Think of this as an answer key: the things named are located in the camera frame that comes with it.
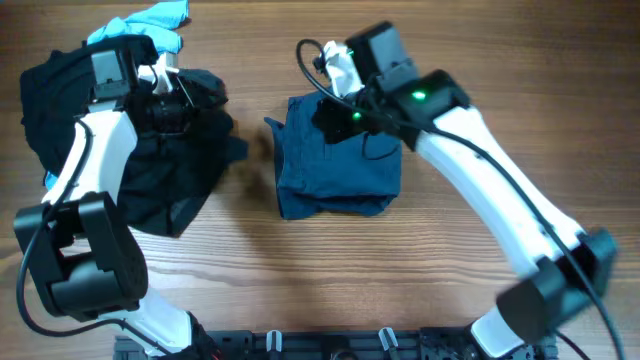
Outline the dark blue shorts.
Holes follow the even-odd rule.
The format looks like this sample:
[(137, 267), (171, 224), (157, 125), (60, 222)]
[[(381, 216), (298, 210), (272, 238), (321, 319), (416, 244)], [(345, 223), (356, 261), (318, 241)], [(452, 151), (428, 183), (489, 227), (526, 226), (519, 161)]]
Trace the dark blue shorts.
[(286, 120), (266, 117), (274, 143), (280, 216), (299, 220), (319, 212), (375, 216), (401, 192), (402, 145), (386, 134), (359, 134), (327, 144), (312, 116), (318, 92), (288, 100)]

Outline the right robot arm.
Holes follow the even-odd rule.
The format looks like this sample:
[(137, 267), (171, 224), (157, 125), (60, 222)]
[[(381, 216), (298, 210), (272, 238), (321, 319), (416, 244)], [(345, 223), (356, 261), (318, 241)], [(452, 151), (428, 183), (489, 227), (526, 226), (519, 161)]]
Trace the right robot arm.
[(518, 280), (473, 321), (466, 357), (501, 359), (558, 335), (589, 306), (617, 356), (621, 338), (603, 304), (617, 245), (552, 204), (517, 167), (470, 96), (446, 71), (421, 74), (396, 27), (383, 21), (318, 45), (300, 70), (322, 93), (316, 126), (329, 143), (385, 133), (434, 166), (496, 238)]

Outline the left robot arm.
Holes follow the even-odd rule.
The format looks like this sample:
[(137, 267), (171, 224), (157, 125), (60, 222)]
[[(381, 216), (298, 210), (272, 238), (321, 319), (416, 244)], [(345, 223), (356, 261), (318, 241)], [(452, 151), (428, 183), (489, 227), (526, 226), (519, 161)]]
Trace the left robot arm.
[(155, 121), (147, 103), (162, 83), (141, 79), (138, 68), (157, 59), (151, 38), (123, 35), (55, 54), (22, 74), (26, 121), (64, 122), (72, 145), (41, 202), (15, 216), (23, 253), (16, 302), (23, 322), (46, 335), (26, 306), (32, 281), (45, 310), (74, 319), (78, 333), (112, 326), (150, 358), (205, 359), (213, 342), (190, 312), (149, 286), (144, 255), (116, 205), (137, 131)]

